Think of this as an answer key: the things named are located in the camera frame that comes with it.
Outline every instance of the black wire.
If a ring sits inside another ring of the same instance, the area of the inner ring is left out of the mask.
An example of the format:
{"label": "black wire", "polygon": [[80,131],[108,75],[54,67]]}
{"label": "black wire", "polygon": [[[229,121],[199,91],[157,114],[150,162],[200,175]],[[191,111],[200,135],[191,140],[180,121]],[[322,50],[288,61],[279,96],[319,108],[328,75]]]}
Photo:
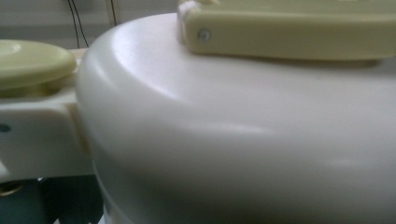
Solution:
{"label": "black wire", "polygon": [[79,15],[78,15],[76,4],[74,3],[74,0],[71,0],[71,1],[73,3],[73,7],[74,7],[74,9],[76,11],[76,14],[77,14],[78,23],[79,23],[79,30],[81,31],[82,37],[84,38],[85,44],[87,45],[87,48],[88,48],[89,45],[88,45],[87,39],[85,38],[84,31],[82,30],[81,20],[79,19]]}
{"label": "black wire", "polygon": [[67,0],[67,3],[69,4],[70,11],[72,12],[73,23],[74,23],[74,25],[75,25],[75,32],[76,32],[77,48],[79,49],[79,41],[78,41],[78,32],[77,32],[76,19],[75,19],[75,17],[74,17],[74,12],[73,12],[72,5],[70,4],[70,0]]}

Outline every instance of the cable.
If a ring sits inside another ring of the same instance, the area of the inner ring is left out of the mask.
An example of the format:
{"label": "cable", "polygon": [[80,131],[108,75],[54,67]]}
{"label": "cable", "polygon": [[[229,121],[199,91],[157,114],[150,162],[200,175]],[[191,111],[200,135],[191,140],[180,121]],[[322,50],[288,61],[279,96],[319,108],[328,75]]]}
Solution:
{"label": "cable", "polygon": [[78,18],[79,30],[81,31],[82,37],[84,38],[85,44],[87,45],[87,48],[88,48],[89,45],[88,45],[87,39],[85,38],[84,31],[82,30],[81,20],[79,19],[79,15],[78,15],[76,4],[75,4],[74,0],[71,0],[71,1],[73,3],[73,7],[74,7],[74,9],[76,11],[76,15],[77,15],[77,18]]}
{"label": "cable", "polygon": [[69,4],[70,11],[72,12],[73,23],[74,23],[74,25],[75,25],[75,32],[76,32],[77,48],[79,49],[79,41],[78,41],[78,32],[77,32],[76,19],[75,19],[75,17],[74,17],[74,12],[73,12],[72,5],[70,4],[70,0],[67,0],[67,3]]}

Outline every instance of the white plastic surface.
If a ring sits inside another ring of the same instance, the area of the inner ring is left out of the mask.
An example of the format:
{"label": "white plastic surface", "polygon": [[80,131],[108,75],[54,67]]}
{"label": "white plastic surface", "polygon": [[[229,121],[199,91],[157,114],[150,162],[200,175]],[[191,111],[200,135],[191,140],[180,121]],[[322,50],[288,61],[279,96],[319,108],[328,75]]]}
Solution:
{"label": "white plastic surface", "polygon": [[92,174],[73,87],[41,98],[0,99],[0,183]]}
{"label": "white plastic surface", "polygon": [[128,22],[80,67],[97,174],[125,216],[396,223],[396,59],[199,56],[176,26],[175,14]]}

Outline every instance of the background wall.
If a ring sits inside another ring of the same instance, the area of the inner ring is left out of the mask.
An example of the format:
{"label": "background wall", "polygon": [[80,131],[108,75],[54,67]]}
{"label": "background wall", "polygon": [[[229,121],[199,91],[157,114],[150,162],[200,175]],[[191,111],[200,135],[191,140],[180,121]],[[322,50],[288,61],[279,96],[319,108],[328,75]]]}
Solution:
{"label": "background wall", "polygon": [[[88,44],[111,28],[106,0],[74,0]],[[177,0],[118,0],[120,22],[175,12]],[[86,48],[78,28],[79,44]],[[78,47],[67,0],[0,0],[0,39],[46,42],[66,49]]]}

